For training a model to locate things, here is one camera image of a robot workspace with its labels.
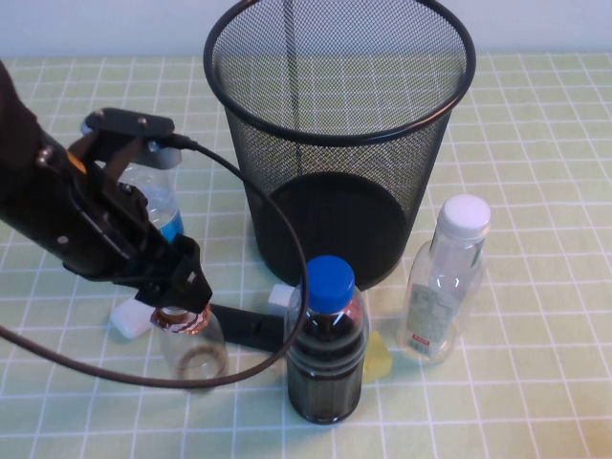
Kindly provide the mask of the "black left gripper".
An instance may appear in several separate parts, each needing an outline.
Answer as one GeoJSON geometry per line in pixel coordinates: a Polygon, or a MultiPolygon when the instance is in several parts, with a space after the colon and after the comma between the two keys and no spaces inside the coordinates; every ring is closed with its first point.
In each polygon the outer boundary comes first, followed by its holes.
{"type": "Polygon", "coordinates": [[[211,300],[195,240],[167,241],[141,191],[120,183],[110,165],[49,140],[28,151],[28,237],[68,271],[134,287],[150,307],[204,312],[211,300]]]}

